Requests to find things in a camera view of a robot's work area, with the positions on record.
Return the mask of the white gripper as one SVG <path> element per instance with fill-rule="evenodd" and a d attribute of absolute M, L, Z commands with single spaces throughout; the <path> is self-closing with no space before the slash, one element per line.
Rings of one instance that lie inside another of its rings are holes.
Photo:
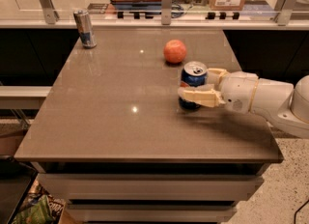
<path fill-rule="evenodd" d="M 212 87 L 180 87 L 180 98 L 206 107 L 225 104 L 228 111 L 248 113 L 259 77 L 254 73 L 209 68 L 207 83 L 219 85 L 219 91 Z"/>

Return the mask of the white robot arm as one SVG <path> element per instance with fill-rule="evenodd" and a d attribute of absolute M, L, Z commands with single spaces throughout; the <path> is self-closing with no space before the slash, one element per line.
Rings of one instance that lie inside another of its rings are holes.
<path fill-rule="evenodd" d="M 308 77 L 291 83 L 260 78 L 244 71 L 209 69 L 206 85 L 180 87 L 178 94 L 202 106 L 262 116 L 293 136 L 309 138 Z"/>

